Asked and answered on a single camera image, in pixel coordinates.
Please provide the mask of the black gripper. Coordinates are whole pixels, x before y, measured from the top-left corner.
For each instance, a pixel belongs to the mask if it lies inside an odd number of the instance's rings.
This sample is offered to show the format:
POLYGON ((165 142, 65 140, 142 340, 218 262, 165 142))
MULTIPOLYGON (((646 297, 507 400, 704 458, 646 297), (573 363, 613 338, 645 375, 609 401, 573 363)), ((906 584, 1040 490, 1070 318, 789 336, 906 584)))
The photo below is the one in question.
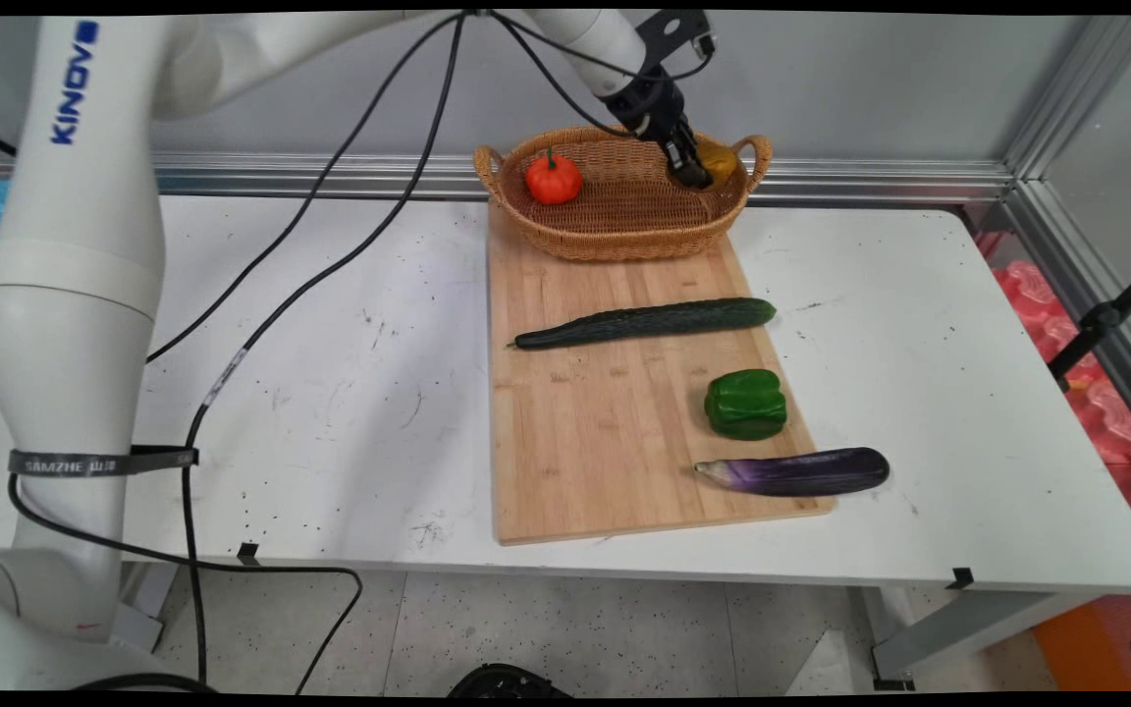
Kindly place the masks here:
POLYGON ((675 184, 689 190, 713 186, 714 176, 688 126, 685 98, 664 66, 646 66, 640 78, 631 78, 601 102, 622 127, 621 135, 659 144, 675 184))

